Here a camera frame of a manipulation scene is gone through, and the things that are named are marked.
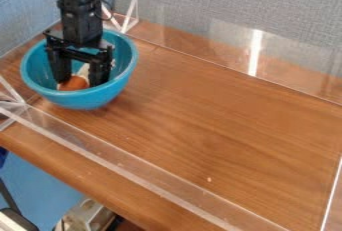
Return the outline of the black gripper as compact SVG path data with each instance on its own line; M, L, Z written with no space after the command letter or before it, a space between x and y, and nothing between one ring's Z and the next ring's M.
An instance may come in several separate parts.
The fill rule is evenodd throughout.
M71 78L71 59L63 50L75 48L98 49L90 62L89 80L95 87L110 79L113 47L101 46L103 36L102 0L58 0L62 15L62 33L46 32L47 54L53 75L58 83Z

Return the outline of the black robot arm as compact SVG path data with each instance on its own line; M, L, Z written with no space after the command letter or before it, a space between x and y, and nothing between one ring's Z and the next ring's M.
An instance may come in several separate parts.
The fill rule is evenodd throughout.
M58 0L62 31L45 32L53 75L58 83L73 75L73 61L89 64L90 86L110 79L114 48L103 39L102 0Z

